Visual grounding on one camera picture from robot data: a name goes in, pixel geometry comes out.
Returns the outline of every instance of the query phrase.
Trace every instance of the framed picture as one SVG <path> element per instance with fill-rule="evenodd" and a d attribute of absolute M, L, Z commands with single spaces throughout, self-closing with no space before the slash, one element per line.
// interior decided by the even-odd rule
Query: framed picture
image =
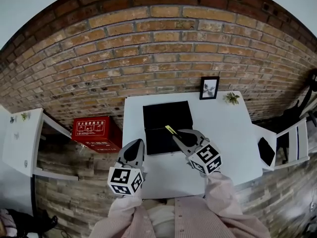
<path fill-rule="evenodd" d="M 200 100 L 215 99 L 219 86 L 219 77 L 202 77 L 200 86 Z"/>

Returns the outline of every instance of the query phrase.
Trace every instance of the black box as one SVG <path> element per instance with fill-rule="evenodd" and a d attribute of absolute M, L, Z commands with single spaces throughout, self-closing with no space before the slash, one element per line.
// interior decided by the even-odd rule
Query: black box
<path fill-rule="evenodd" d="M 166 125 L 175 131 L 193 129 L 187 101 L 143 106 L 143 118 L 148 155 L 180 151 Z"/>

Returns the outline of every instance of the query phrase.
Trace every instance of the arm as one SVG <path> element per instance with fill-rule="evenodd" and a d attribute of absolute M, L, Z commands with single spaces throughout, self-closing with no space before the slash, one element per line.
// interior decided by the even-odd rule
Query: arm
<path fill-rule="evenodd" d="M 90 238 L 121 237 L 130 226 L 135 208 L 142 204 L 141 189 L 134 196 L 117 198 L 110 207 L 108 218 L 96 223 Z"/>
<path fill-rule="evenodd" d="M 6 236 L 6 229 L 5 226 L 3 225 L 1 219 L 0 219 L 0 237 L 5 237 Z"/>
<path fill-rule="evenodd" d="M 230 178 L 219 172 L 210 174 L 208 178 L 207 205 L 236 237 L 270 237 L 267 228 L 256 217 L 243 215 Z"/>

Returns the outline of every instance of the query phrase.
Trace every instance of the black and white marker cube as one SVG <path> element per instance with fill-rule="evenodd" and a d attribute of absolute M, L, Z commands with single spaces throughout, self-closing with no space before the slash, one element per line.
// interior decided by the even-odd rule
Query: black and white marker cube
<path fill-rule="evenodd" d="M 140 169 L 110 167 L 108 185 L 115 194 L 134 195 L 143 181 Z"/>
<path fill-rule="evenodd" d="M 199 151 L 188 157 L 188 159 L 194 169 L 197 169 L 205 175 L 211 174 L 222 164 L 220 151 L 212 143 L 205 145 Z"/>

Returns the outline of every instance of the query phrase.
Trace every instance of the red box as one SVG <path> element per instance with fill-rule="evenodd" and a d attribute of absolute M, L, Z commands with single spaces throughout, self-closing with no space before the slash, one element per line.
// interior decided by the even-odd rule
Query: red box
<path fill-rule="evenodd" d="M 76 118 L 71 138 L 98 153 L 117 153 L 122 148 L 122 131 L 112 117 Z"/>

